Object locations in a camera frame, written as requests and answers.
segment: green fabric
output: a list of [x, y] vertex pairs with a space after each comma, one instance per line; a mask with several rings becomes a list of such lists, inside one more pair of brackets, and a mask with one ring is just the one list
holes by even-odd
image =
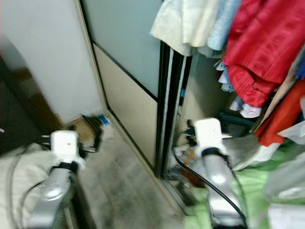
[[[269, 229], [267, 211], [269, 203], [263, 198], [263, 187], [270, 171], [276, 169], [282, 162], [291, 159], [291, 144], [286, 144], [278, 149], [272, 158], [256, 166], [246, 168], [236, 172], [246, 199], [246, 216], [248, 226], [256, 229]], [[237, 184], [233, 184], [233, 189], [240, 195]], [[194, 188], [193, 193], [199, 204], [186, 209], [187, 216], [184, 218], [185, 229], [211, 229], [209, 212], [206, 206], [208, 191], [204, 188]]]

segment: sliding wardrobe door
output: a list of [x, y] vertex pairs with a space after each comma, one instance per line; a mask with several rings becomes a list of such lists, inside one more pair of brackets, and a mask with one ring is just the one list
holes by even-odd
[[160, 41], [150, 35], [162, 0], [82, 0], [107, 105], [153, 168]]

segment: concrete floor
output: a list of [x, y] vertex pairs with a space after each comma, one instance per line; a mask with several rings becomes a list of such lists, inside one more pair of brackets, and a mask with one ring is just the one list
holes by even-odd
[[80, 181], [97, 228], [183, 228], [182, 219], [118, 134], [89, 156]]

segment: black cable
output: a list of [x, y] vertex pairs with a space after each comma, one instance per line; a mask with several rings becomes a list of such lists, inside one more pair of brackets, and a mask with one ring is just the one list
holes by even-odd
[[15, 156], [15, 158], [12, 161], [10, 168], [8, 170], [7, 179], [6, 179], [6, 183], [7, 183], [6, 184], [6, 200], [7, 200], [6, 208], [8, 208], [7, 212], [8, 212], [8, 215], [10, 217], [10, 220], [11, 220], [11, 223], [12, 223], [14, 229], [19, 229], [19, 226], [18, 226], [18, 223], [14, 216], [14, 211], [13, 211], [13, 207], [14, 207], [13, 198], [12, 198], [13, 178], [14, 178], [16, 166], [17, 166], [18, 162], [20, 161], [21, 156], [28, 151], [29, 147], [30, 147], [30, 145], [26, 146], [20, 154]]
[[28, 195], [30, 194], [30, 192], [37, 186], [41, 185], [42, 183], [43, 183], [43, 181], [38, 182], [37, 184], [30, 187], [25, 193], [23, 193], [21, 199], [19, 200], [19, 222], [20, 222], [21, 228], [25, 228], [23, 226], [23, 208], [24, 208], [25, 200], [28, 197]]
[[245, 215], [246, 216], [249, 216], [249, 212], [248, 212], [248, 206], [247, 206], [247, 201], [246, 201], [246, 198], [245, 198], [245, 194], [244, 194], [244, 189], [243, 189], [243, 186], [242, 184], [240, 183], [239, 179], [237, 178], [235, 172], [233, 171], [232, 167], [229, 166], [230, 170], [231, 170], [231, 173], [235, 179], [235, 181], [237, 182], [237, 185], [239, 187], [239, 190], [240, 190], [240, 193], [241, 193], [241, 196], [243, 198], [243, 204], [244, 204], [244, 212], [245, 212]]
[[244, 213], [239, 209], [239, 207], [237, 207], [236, 204], [234, 204], [221, 190], [219, 190], [215, 185], [213, 185], [211, 182], [209, 182], [207, 179], [205, 179], [204, 177], [200, 176], [199, 174], [197, 174], [196, 172], [194, 172], [193, 170], [191, 170], [189, 167], [187, 167], [185, 164], [183, 164], [179, 158], [177, 157], [177, 155], [173, 152], [173, 155], [177, 161], [177, 163], [184, 168], [185, 170], [187, 170], [189, 173], [193, 174], [196, 178], [198, 178], [199, 180], [201, 180], [202, 182], [204, 182], [205, 184], [207, 184], [211, 189], [213, 189], [215, 192], [217, 192], [222, 198], [224, 198], [234, 209], [235, 211], [240, 215], [240, 217], [243, 220], [244, 226], [247, 226], [247, 222], [246, 222], [246, 217], [244, 215]]

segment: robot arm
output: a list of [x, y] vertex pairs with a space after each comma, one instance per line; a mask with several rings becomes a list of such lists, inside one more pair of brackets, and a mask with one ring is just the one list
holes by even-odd
[[67, 218], [67, 211], [72, 211], [69, 206], [75, 192], [77, 171], [85, 167], [83, 158], [86, 154], [97, 151], [100, 135], [100, 132], [96, 133], [93, 147], [82, 148], [75, 131], [52, 133], [51, 151], [57, 157], [57, 166], [52, 167], [49, 177], [42, 184], [42, 193], [27, 228], [61, 229], [63, 220]]
[[203, 119], [197, 121], [194, 127], [196, 154], [200, 160], [192, 169], [179, 164], [207, 184], [207, 202], [213, 228], [246, 229], [241, 202], [232, 190], [234, 175], [227, 163], [228, 155], [222, 143], [219, 120]]

